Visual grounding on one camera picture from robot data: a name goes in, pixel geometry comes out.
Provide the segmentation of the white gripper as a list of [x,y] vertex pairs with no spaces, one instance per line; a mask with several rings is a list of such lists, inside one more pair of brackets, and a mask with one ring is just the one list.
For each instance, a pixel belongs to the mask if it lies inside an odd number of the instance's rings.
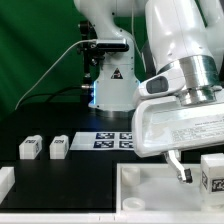
[[180,151],[224,143],[224,102],[182,106],[175,96],[140,103],[132,119],[135,153],[140,157],[165,153],[182,183],[192,183]]

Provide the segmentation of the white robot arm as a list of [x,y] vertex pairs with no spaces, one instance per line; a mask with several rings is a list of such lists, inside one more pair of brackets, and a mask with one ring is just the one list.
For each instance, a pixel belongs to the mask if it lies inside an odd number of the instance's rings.
[[[179,162],[185,150],[224,143],[224,12],[219,0],[73,0],[93,27],[90,42],[99,77],[90,108],[131,114],[135,153],[164,155],[180,181],[192,180]],[[153,77],[134,74],[134,37],[115,17],[146,21]]]

